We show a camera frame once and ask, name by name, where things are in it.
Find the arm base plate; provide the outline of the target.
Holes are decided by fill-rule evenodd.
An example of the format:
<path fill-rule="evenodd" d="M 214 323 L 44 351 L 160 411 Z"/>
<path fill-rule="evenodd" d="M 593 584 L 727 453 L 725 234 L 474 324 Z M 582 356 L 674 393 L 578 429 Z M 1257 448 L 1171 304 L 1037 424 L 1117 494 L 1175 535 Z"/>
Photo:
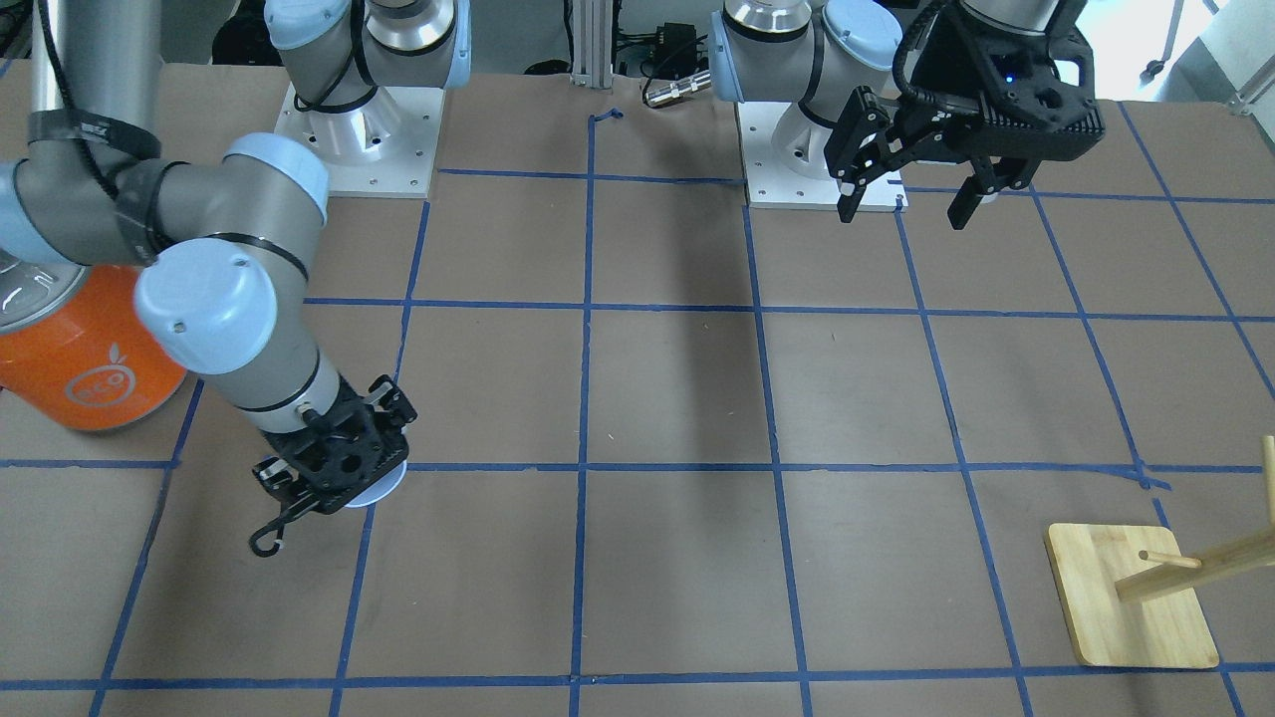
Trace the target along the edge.
<path fill-rule="evenodd" d="M 274 131 L 310 147 L 333 198 L 428 198 L 439 149 L 441 88 L 380 88 L 351 114 L 301 114 L 287 88 Z"/>
<path fill-rule="evenodd" d="M 794 102 L 736 105 L 750 203 L 759 208 L 835 211 L 841 189 L 824 148 L 833 131 Z"/>

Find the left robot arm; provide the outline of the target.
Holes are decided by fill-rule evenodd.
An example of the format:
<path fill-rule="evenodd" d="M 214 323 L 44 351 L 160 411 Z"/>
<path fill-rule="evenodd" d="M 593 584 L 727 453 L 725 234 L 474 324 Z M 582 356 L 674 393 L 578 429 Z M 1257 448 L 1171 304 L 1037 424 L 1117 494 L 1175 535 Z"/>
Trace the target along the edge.
<path fill-rule="evenodd" d="M 947 217 L 961 230 L 1046 159 L 1102 140 L 1082 1 L 932 1 L 909 26 L 876 1 L 725 1 L 708 40 L 725 102 L 787 102 L 824 133 L 806 151 L 856 218 L 871 182 L 913 162 L 958 166 Z"/>

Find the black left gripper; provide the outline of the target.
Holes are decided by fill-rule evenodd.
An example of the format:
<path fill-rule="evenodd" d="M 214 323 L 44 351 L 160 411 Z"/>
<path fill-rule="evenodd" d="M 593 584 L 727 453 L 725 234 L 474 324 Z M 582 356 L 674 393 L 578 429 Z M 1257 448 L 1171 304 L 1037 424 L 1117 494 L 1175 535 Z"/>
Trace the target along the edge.
<path fill-rule="evenodd" d="M 895 122 L 867 85 L 852 91 L 824 157 L 856 219 L 870 182 L 913 159 L 968 159 L 972 176 L 946 214 L 964 230 L 1005 189 L 1024 189 L 1037 159 L 1076 159 L 1102 142 L 1094 54 L 1077 28 L 1084 1 L 932 1 L 895 54 Z M 938 137 L 938 149 L 924 149 Z"/>

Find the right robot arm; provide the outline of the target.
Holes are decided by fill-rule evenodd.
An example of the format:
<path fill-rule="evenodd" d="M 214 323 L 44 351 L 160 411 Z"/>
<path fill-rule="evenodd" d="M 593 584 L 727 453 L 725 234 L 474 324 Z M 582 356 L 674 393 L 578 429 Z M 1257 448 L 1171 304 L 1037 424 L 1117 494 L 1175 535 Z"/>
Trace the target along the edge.
<path fill-rule="evenodd" d="M 252 469 L 282 526 L 402 482 L 414 415 L 362 395 L 301 319 L 332 176 L 303 142 L 238 137 L 214 166 L 162 159 L 154 1 L 37 1 L 28 154 L 3 166 L 3 250 L 37 265 L 136 265 L 133 307 L 177 364 L 258 427 Z"/>

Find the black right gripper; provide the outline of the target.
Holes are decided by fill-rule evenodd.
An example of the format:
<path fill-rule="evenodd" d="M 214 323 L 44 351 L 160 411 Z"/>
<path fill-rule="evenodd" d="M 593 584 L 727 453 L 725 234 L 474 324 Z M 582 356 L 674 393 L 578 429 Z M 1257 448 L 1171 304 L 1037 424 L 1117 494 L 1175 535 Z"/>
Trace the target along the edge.
<path fill-rule="evenodd" d="M 337 513 L 397 464 L 408 463 L 404 431 L 417 412 L 385 373 L 368 387 L 368 395 L 339 378 L 325 413 L 312 402 L 301 402 L 296 413 L 301 427 L 263 434 L 275 454 L 252 467 L 286 519 L 311 510 Z"/>

